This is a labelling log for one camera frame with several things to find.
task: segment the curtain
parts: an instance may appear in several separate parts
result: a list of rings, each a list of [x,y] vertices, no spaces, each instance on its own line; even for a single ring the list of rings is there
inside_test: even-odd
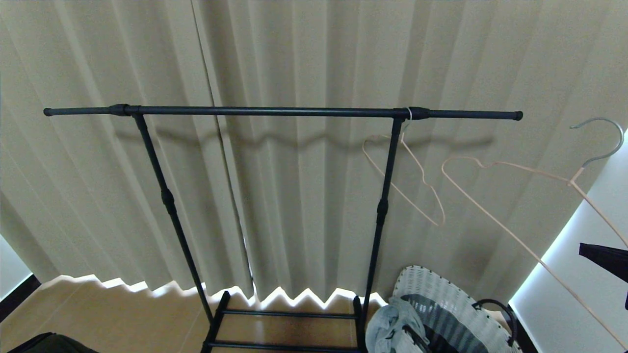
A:
[[[412,122],[406,142],[443,200],[435,227],[391,192],[375,290],[407,265],[508,301],[534,260],[446,181],[451,155],[565,177],[626,123],[625,1],[2,3],[1,231],[35,275],[192,286],[130,118],[44,117],[119,102],[522,110],[524,119]],[[208,292],[253,282],[363,295],[382,177],[362,154],[389,119],[147,116]],[[367,145],[380,166],[386,141]],[[578,179],[588,189],[603,162]],[[543,253],[577,207],[506,167],[449,174]],[[402,149],[393,182],[433,217]]]

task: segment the garment rack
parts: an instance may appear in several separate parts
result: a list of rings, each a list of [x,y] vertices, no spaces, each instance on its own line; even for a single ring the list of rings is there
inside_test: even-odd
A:
[[[519,121],[523,117],[521,111],[516,112],[499,112],[499,111],[443,111],[431,110],[422,107],[407,108],[391,108],[391,109],[368,109],[368,108],[299,108],[299,107],[177,107],[177,106],[130,106],[127,104],[115,104],[109,107],[83,107],[83,108],[45,108],[43,110],[46,116],[60,115],[86,115],[86,114],[111,114],[116,116],[131,116],[135,119],[142,140],[151,160],[155,176],[161,188],[161,200],[163,201],[176,236],[179,240],[181,250],[185,256],[185,261],[192,274],[194,285],[198,291],[203,309],[210,323],[210,328],[203,342],[201,353],[209,353],[213,347],[229,347],[240,349],[260,349],[260,350],[287,350],[293,352],[360,352],[366,353],[365,346],[365,326],[367,313],[369,309],[369,300],[373,287],[373,279],[375,277],[375,269],[377,265],[377,256],[379,254],[379,245],[382,238],[382,230],[384,221],[388,212],[388,193],[391,186],[391,178],[393,176],[393,167],[395,154],[397,152],[397,144],[401,133],[401,125],[405,120],[423,120],[430,117],[437,118],[462,118],[462,119],[500,119]],[[360,305],[360,298],[356,295],[353,299],[353,314],[333,314],[333,313],[295,313],[295,312],[276,312],[276,311],[259,311],[259,310],[234,310],[228,309],[230,295],[228,291],[224,291],[220,303],[212,315],[207,297],[201,285],[198,271],[192,259],[190,247],[185,239],[181,222],[176,212],[175,198],[168,189],[166,180],[161,171],[159,159],[155,153],[155,148],[151,140],[148,127],[144,115],[210,115],[210,116],[318,116],[318,117],[388,117],[392,118],[391,142],[388,149],[388,157],[386,161],[386,171],[384,173],[384,183],[382,186],[382,195],[377,205],[376,228],[373,238],[373,246],[371,249],[371,260],[369,263],[369,272],[366,281],[366,291],[364,293],[364,303]],[[276,345],[276,344],[255,344],[245,342],[231,342],[217,340],[220,324],[225,314],[231,315],[268,315],[279,317],[311,317],[311,318],[328,318],[328,319],[349,319],[355,320],[355,330],[358,341],[358,347],[323,347],[318,345]]]

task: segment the laundry basket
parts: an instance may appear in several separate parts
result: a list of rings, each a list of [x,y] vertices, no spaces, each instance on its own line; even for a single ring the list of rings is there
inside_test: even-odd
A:
[[[520,352],[516,339],[516,318],[511,336],[486,310],[463,290],[436,273],[410,266],[401,272],[393,296],[412,304],[426,329],[433,352]]]

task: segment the basket handle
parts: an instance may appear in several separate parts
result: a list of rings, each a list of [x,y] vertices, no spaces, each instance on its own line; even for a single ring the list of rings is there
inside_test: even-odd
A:
[[[517,319],[517,316],[514,314],[514,312],[512,312],[512,310],[508,309],[504,304],[502,304],[500,301],[497,301],[495,299],[482,299],[482,300],[478,300],[477,302],[471,304],[471,306],[476,309],[476,310],[480,310],[482,308],[482,305],[486,304],[486,303],[491,303],[491,304],[495,304],[498,307],[502,308],[502,310],[508,314],[508,316],[510,317],[510,329],[512,332],[511,337],[508,339],[508,346],[512,347],[512,344],[514,343],[514,341],[517,340],[517,326],[519,325],[519,320]]]

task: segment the white wall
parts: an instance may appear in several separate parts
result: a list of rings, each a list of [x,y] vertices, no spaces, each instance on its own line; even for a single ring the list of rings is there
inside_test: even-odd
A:
[[[20,285],[32,272],[0,236],[0,300]]]
[[[628,236],[628,143],[610,158],[588,196]],[[625,249],[611,228],[583,201],[543,261],[628,342],[628,310],[624,309],[628,284],[579,256],[580,242]],[[624,351],[541,265],[536,266],[510,304],[542,352]]]

